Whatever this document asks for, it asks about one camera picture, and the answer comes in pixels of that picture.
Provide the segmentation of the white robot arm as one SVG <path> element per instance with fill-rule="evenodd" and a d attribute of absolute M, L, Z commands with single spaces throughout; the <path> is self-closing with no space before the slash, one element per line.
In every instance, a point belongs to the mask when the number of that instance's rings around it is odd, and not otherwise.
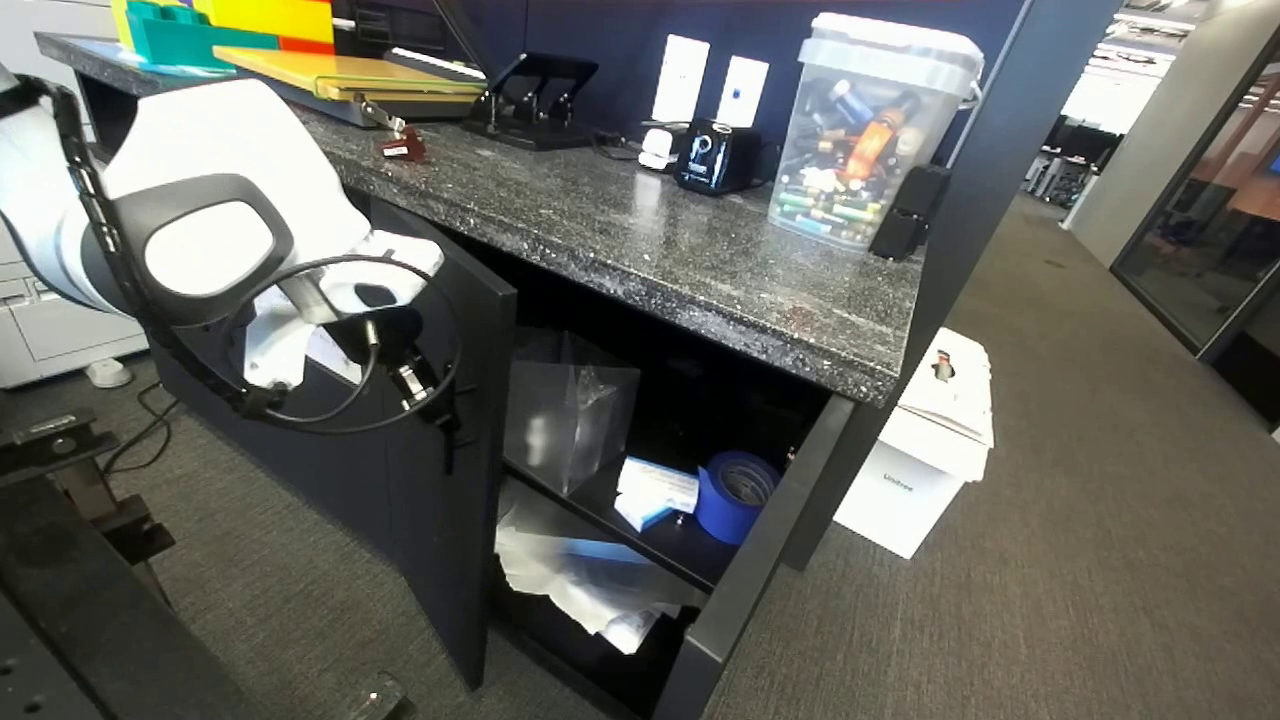
<path fill-rule="evenodd" d="M 202 360 L 182 328 L 242 316 L 231 403 L 282 403 L 324 362 L 363 380 L 383 319 L 443 271 L 427 236 L 375 227 L 298 114 L 262 79 L 143 95 L 124 142 L 85 142 L 76 95 L 2 75 L 2 236 L 27 271 L 87 313 L 127 316 L 154 347 Z"/>

